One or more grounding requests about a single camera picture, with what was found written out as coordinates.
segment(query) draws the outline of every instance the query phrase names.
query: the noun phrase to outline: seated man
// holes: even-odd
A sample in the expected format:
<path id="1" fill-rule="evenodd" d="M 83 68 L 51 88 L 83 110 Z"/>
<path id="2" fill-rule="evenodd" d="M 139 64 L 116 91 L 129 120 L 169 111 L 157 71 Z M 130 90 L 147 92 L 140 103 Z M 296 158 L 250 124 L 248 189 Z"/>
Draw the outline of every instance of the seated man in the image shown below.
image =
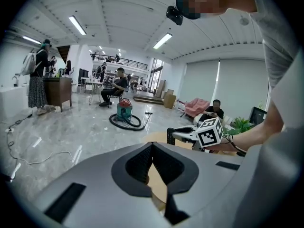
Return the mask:
<path id="1" fill-rule="evenodd" d="M 209 106 L 203 113 L 203 116 L 199 119 L 199 122 L 203 122 L 206 119 L 211 119 L 214 117 L 218 117 L 220 122 L 223 122 L 224 119 L 224 112 L 220 108 L 220 101 L 214 100 L 212 102 L 213 106 Z"/>
<path id="2" fill-rule="evenodd" d="M 100 103 L 99 106 L 106 106 L 106 105 L 112 105 L 112 102 L 110 102 L 108 95 L 115 95 L 115 93 L 118 90 L 125 90 L 127 87 L 127 77 L 124 74 L 124 69 L 122 67 L 117 69 L 117 76 L 120 77 L 120 80 L 117 84 L 113 83 L 113 89 L 104 89 L 101 92 L 101 96 L 104 99 L 104 102 Z"/>

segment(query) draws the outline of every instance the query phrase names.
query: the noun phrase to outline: black rectangular slot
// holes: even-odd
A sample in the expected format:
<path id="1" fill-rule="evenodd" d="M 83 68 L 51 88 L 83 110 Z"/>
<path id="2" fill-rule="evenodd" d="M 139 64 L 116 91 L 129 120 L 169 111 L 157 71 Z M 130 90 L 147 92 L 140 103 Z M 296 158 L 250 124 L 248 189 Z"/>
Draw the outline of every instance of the black rectangular slot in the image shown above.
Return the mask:
<path id="1" fill-rule="evenodd" d="M 227 169 L 231 169 L 231 170 L 234 170 L 234 171 L 237 171 L 239 169 L 239 165 L 224 162 L 224 161 L 220 161 L 220 162 L 216 163 L 215 165 L 218 165 L 220 167 L 224 167 L 224 168 L 227 168 Z"/>
<path id="2" fill-rule="evenodd" d="M 60 197 L 47 209 L 45 214 L 53 220 L 61 223 L 73 208 L 76 201 L 85 190 L 86 186 L 72 183 Z"/>

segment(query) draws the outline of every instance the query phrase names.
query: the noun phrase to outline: railing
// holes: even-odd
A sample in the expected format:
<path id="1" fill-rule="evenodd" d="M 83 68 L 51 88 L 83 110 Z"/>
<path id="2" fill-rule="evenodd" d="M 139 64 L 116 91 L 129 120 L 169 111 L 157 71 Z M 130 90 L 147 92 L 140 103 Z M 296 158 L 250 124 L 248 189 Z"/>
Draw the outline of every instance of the railing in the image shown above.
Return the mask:
<path id="1" fill-rule="evenodd" d="M 116 59 L 114 56 L 95 54 L 94 61 L 107 62 L 107 60 L 111 60 L 111 62 L 116 62 Z M 125 58 L 120 58 L 119 63 L 122 63 L 123 65 L 129 66 L 129 67 L 135 67 L 135 68 L 143 69 L 143 70 L 147 70 L 147 67 L 148 67 L 147 64 L 128 60 Z"/>

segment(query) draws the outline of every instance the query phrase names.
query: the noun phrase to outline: white cube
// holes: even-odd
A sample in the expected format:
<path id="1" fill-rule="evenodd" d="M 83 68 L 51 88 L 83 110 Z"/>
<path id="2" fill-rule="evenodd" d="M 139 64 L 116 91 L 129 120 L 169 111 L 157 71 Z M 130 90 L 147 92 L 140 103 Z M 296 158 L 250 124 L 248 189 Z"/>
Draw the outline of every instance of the white cube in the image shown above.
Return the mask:
<path id="1" fill-rule="evenodd" d="M 223 128 L 217 117 L 203 121 L 195 131 L 202 148 L 219 144 L 223 137 Z"/>

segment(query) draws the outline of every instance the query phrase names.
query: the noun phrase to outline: vacuum cleaner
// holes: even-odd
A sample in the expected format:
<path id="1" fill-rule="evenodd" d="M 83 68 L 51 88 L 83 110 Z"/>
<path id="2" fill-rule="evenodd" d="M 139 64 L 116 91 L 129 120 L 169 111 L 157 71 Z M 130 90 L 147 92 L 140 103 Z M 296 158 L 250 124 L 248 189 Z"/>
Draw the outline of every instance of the vacuum cleaner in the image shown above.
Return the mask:
<path id="1" fill-rule="evenodd" d="M 137 116 L 132 115 L 132 109 L 133 109 L 133 106 L 129 99 L 124 98 L 124 99 L 120 100 L 120 102 L 117 104 L 117 113 L 111 115 L 109 118 L 110 123 L 112 123 L 116 127 L 126 129 L 126 130 L 133 130 L 133 131 L 143 130 L 146 127 L 146 124 L 152 113 L 145 112 L 145 114 L 148 114 L 149 116 L 146 119 L 143 126 L 140 127 L 142 125 L 142 122 Z M 139 124 L 134 124 L 132 122 L 132 117 L 135 118 Z M 122 126 L 122 125 L 118 124 L 118 122 L 127 122 L 132 127 Z"/>

